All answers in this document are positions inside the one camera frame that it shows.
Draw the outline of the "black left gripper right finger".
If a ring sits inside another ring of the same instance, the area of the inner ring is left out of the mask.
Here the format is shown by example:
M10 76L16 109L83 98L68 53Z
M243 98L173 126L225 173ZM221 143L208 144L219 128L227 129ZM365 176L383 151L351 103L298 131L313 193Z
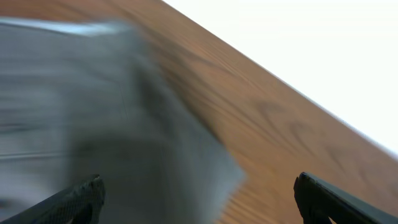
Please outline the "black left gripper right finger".
M397 217L306 172L295 180L294 198L304 224L397 224Z

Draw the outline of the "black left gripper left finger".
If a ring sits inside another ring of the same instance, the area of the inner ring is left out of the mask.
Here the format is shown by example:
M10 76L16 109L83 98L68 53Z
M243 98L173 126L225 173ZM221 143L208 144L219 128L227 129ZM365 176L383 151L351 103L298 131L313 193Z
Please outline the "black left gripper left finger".
M1 224L98 224L104 198L102 178L91 175Z

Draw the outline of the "grey shorts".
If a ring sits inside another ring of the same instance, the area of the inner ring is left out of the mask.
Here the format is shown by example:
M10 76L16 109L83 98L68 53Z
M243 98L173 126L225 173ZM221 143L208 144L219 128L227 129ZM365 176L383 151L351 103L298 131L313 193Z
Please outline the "grey shorts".
M101 223L213 223L244 174L132 26L1 18L1 218L91 174Z

